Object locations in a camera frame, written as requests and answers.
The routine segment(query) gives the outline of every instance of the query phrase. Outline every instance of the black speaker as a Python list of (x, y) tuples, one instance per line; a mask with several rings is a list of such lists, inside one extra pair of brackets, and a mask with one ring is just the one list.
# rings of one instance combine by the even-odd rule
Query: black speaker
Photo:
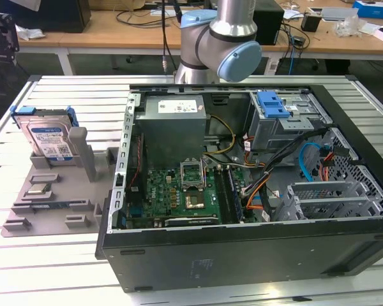
[(316, 32), (321, 19), (322, 16), (305, 14), (301, 24), (302, 31)]

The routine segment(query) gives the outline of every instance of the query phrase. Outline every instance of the floor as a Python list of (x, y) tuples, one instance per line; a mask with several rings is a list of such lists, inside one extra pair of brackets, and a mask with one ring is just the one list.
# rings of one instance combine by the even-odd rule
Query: floor
[[(28, 75), (62, 75), (62, 70), (55, 55), (50, 54), (18, 54), (19, 65), (1, 68), (0, 75), (0, 118), (8, 105), (23, 87)], [(71, 55), (71, 61), (78, 75), (162, 75), (161, 57), (152, 55), (133, 56), (128, 63), (127, 56), (117, 55), (119, 69), (112, 69), (109, 55)], [(300, 59), (294, 62), (294, 75), (325, 75), (323, 60)], [(261, 75), (265, 70), (263, 60), (255, 71)], [(278, 71), (279, 75), (287, 75), (290, 60), (286, 60)], [(383, 62), (352, 61), (349, 73), (355, 75), (367, 89), (380, 101), (383, 101)]]

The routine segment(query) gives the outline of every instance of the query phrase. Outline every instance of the motherboard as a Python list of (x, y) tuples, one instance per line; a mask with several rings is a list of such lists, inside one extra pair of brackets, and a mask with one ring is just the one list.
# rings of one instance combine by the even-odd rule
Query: motherboard
[(227, 224), (243, 217), (239, 196), (246, 182), (240, 168), (186, 166), (191, 165), (147, 172), (146, 198), (130, 206), (130, 227)]

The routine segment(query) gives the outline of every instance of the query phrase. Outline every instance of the blue cable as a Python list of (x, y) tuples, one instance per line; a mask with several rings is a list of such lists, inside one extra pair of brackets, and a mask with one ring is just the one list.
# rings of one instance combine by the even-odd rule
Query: blue cable
[(294, 38), (293, 38), (292, 36), (291, 36), (291, 42), (292, 42), (291, 65), (289, 66), (289, 72), (288, 72), (288, 75), (291, 75), (292, 67), (294, 66), (295, 48), (294, 48)]
[(309, 145), (313, 145), (314, 147), (316, 147), (320, 150), (320, 145), (315, 143), (315, 142), (307, 142), (306, 144), (304, 144), (304, 146), (299, 151), (299, 167), (301, 168), (302, 172), (304, 173), (306, 179), (309, 182), (313, 182), (312, 176), (309, 174), (308, 170), (306, 169), (306, 167), (304, 165), (304, 150)]

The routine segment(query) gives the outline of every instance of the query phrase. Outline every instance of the table leg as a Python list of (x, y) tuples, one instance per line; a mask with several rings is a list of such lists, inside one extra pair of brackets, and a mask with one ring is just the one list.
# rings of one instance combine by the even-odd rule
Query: table leg
[(117, 70), (119, 68), (116, 61), (116, 55), (114, 54), (110, 56), (110, 65), (112, 66), (113, 70)]
[(271, 55), (268, 57), (266, 70), (264, 72), (264, 75), (275, 75), (276, 69), (278, 67), (278, 64), (280, 62), (280, 56), (279, 55)]
[(61, 64), (64, 75), (75, 75), (75, 70), (73, 69), (70, 58), (68, 57), (70, 54), (68, 49), (61, 48), (56, 52), (56, 54), (58, 55), (59, 63)]

